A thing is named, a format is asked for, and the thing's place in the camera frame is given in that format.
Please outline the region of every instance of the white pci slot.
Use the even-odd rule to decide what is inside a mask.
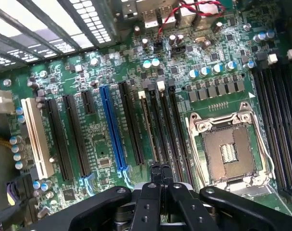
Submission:
[[[22,99],[22,108],[26,120],[32,152],[39,175],[39,180],[54,175],[52,163],[49,162],[50,151],[46,140],[40,110],[32,98]]]

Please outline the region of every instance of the expansion slot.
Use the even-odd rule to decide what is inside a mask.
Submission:
[[[161,101],[161,107],[163,110],[165,127],[167,129],[169,146],[170,146],[171,154],[173,156],[173,161],[175,163],[176,173],[179,177],[180,182],[184,182],[181,163],[179,159],[180,154],[179,154],[177,144],[176,144],[176,136],[174,134],[174,130],[171,124],[171,118],[170,118],[170,113],[169,113],[169,108],[168,108],[168,103],[167,103],[167,98],[166,98],[166,90],[160,92],[160,101]]]
[[[279,192],[292,201],[292,80],[287,64],[253,70]]]
[[[80,174],[82,177],[89,176],[91,173],[90,164],[87,157],[85,140],[83,138],[83,133],[80,128],[78,114],[77,114],[73,95],[64,95],[63,102],[65,106],[65,111],[68,117],[70,130],[74,138]]]
[[[127,128],[131,138],[135,162],[136,165],[143,165],[145,163],[145,158],[141,146],[140,133],[138,131],[137,122],[134,115],[134,107],[130,91],[125,81],[118,83],[118,86],[120,90],[123,109],[125,111]]]
[[[160,156],[159,156],[159,152],[157,150],[157,143],[156,143],[156,139],[155,139],[155,136],[154,136],[153,125],[152,125],[152,120],[151,120],[149,107],[147,105],[146,95],[145,95],[144,91],[140,91],[139,95],[140,95],[140,102],[141,102],[142,110],[143,110],[144,117],[145,117],[147,133],[148,133],[148,137],[149,137],[149,140],[150,140],[150,145],[151,145],[151,148],[152,148],[153,158],[154,158],[154,161],[156,163],[158,163],[158,162],[160,162]]]
[[[169,157],[168,157],[168,151],[167,151],[167,147],[166,147],[167,142],[165,140],[165,136],[163,133],[164,130],[163,130],[162,122],[161,122],[159,106],[158,106],[157,101],[156,101],[155,90],[149,91],[149,97],[150,97],[150,102],[151,102],[151,106],[153,109],[153,117],[154,117],[154,121],[155,121],[156,128],[157,128],[156,130],[157,130],[158,136],[159,136],[159,143],[160,143],[163,163],[168,164]]]
[[[168,87],[169,100],[170,100],[170,104],[171,104],[171,108],[172,108],[173,116],[174,116],[174,120],[175,120],[175,126],[176,126],[177,136],[178,136],[178,140],[179,140],[180,150],[182,153],[182,158],[184,160],[184,166],[185,166],[185,170],[186,170],[188,183],[193,186],[194,180],[193,180],[193,175],[192,175],[192,172],[190,169],[190,160],[189,160],[189,156],[188,156],[188,149],[186,146],[185,138],[183,136],[183,128],[181,125],[181,119],[180,119],[180,115],[179,115],[179,110],[178,110],[178,106],[177,106],[175,92],[176,92],[175,87],[169,85],[169,87]]]
[[[94,102],[93,102],[91,92],[89,90],[84,90],[81,92],[81,96],[83,99],[85,114],[87,115],[95,114],[96,109],[94,107]]]
[[[54,175],[54,169],[49,162],[50,152],[40,110],[36,107],[35,99],[32,98],[22,99],[21,104],[39,179],[49,178]]]
[[[73,180],[73,170],[70,162],[66,140],[58,113],[57,102],[55,99],[45,101],[46,110],[49,117],[51,134],[53,137],[54,147],[57,153],[57,160],[63,180]]]
[[[102,99],[103,109],[108,125],[109,134],[112,140],[114,156],[116,160],[117,170],[122,171],[127,168],[125,154],[123,151],[121,136],[118,128],[118,122],[114,112],[114,104],[108,85],[100,87],[100,95]]]

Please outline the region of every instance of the blue pcie slot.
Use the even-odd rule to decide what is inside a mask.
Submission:
[[[117,125],[117,119],[114,112],[114,105],[111,99],[111,93],[108,85],[100,87],[100,95],[103,103],[105,117],[107,120],[109,134],[112,140],[117,170],[122,171],[127,168],[127,164],[125,160],[125,154],[123,151],[119,128]]]

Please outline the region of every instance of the motherboard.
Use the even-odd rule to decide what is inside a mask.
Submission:
[[[269,77],[292,89],[292,62],[287,71],[277,61],[292,59],[280,8],[221,3],[208,28],[166,26],[158,39],[134,25],[119,45],[0,73],[14,102],[15,167],[32,176],[39,218],[113,186],[134,189],[154,163],[197,192],[215,185],[292,216],[291,173],[267,130],[267,94],[288,99]],[[255,70],[263,61],[266,77]]]

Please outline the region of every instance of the green circuit board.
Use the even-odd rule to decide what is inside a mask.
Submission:
[[[45,195],[38,197],[39,207],[47,206],[50,214],[58,212],[72,204],[82,201],[89,197],[89,192],[83,181],[80,180],[80,172],[77,164],[76,149],[74,147],[73,136],[70,134],[69,124],[65,109],[62,103],[62,96],[65,94],[74,95],[76,109],[82,129],[83,139],[85,140],[88,160],[93,175],[92,193],[97,194],[115,185],[122,185],[133,188],[134,185],[150,180],[149,166],[153,163],[152,148],[144,123],[144,115],[140,100],[136,97],[138,91],[143,90],[143,82],[155,83],[158,78],[165,81],[169,79],[175,80],[176,99],[178,110],[180,113],[181,124],[185,131],[187,140],[187,148],[189,157],[191,157],[191,149],[188,142],[187,128],[185,118],[189,118],[191,113],[197,112],[202,118],[210,118],[230,114],[239,110],[240,103],[247,101],[252,109],[261,119],[259,104],[257,101],[256,91],[254,88],[254,80],[249,71],[242,66],[242,53],[250,59],[254,60],[254,54],[258,51],[276,51],[286,53],[290,47],[283,42],[285,35],[276,36],[272,46],[266,43],[260,46],[253,42],[253,36],[260,31],[273,29],[273,21],[279,16],[279,9],[276,3],[267,3],[250,11],[240,13],[232,5],[231,0],[222,1],[228,8],[228,13],[221,18],[223,29],[214,34],[211,29],[202,31],[192,31],[190,28],[181,30],[167,29],[163,34],[163,49],[160,52],[153,52],[151,49],[152,41],[155,40],[157,34],[146,34],[142,36],[134,36],[131,34],[125,43],[113,46],[99,51],[91,51],[80,55],[69,56],[59,60],[53,60],[41,64],[35,64],[27,68],[21,68],[10,72],[0,73],[0,88],[9,90],[13,94],[16,107],[21,106],[21,99],[34,98],[33,91],[27,86],[30,77],[34,77],[36,83],[45,90],[47,99],[56,99],[58,103],[59,114],[61,117],[63,131],[66,137],[66,145],[68,147],[69,156],[72,163],[74,180],[64,181],[62,179],[59,166],[54,164],[55,175],[50,178],[53,182],[53,197],[47,199]],[[250,23],[252,30],[246,32],[243,30],[243,24]],[[182,55],[171,56],[168,38],[171,34],[183,34],[186,52]],[[207,36],[213,45],[203,50],[201,45],[195,42],[198,37]],[[141,46],[141,39],[148,38],[150,48],[145,51]],[[97,58],[99,64],[91,66],[90,61]],[[160,61],[158,68],[150,68],[145,70],[143,63],[157,58]],[[234,71],[228,72],[225,69],[218,75],[210,73],[207,77],[196,77],[191,79],[189,71],[200,70],[201,67],[207,66],[212,68],[215,64],[225,66],[229,61],[234,61],[237,67]],[[81,73],[70,71],[70,66],[81,65],[83,71]],[[41,71],[47,71],[46,77],[40,77]],[[12,81],[10,87],[3,85],[4,79],[9,78]],[[224,81],[242,81],[244,90],[235,91],[231,94],[216,96],[204,100],[191,102],[189,91],[196,90],[196,84],[215,85],[215,79],[219,84]],[[114,160],[114,153],[111,145],[111,138],[108,131],[106,118],[102,106],[102,100],[99,93],[99,87],[93,88],[89,83],[97,80],[97,85],[108,84],[116,112],[117,122],[124,146],[125,159],[128,165],[127,175],[129,182],[125,182],[123,177],[119,177]],[[127,129],[126,117],[122,107],[118,83],[127,80],[128,85],[133,91],[133,105],[140,133],[142,148],[145,157],[145,164],[137,166],[134,153]],[[89,90],[91,92],[96,114],[86,115],[81,98],[81,91]],[[16,115],[9,115],[10,130],[12,135],[21,133]],[[42,120],[45,128],[46,137],[50,149],[51,156],[56,155],[53,138],[51,135],[51,127],[45,110],[42,110]],[[258,154],[258,147],[254,129],[248,128],[251,149],[254,155],[257,168],[261,167]],[[204,149],[201,141],[196,139],[199,158],[203,168],[206,168],[206,160]],[[24,143],[25,152],[29,160],[32,159],[31,145]],[[110,166],[101,167],[100,160],[109,159]],[[199,189],[199,182],[196,173],[193,170],[194,187]],[[64,195],[65,190],[73,190],[73,194],[69,199]],[[276,192],[275,182],[271,182],[267,186],[267,193],[261,196],[250,197],[250,199],[279,210],[292,216],[292,205],[287,204],[281,199]]]

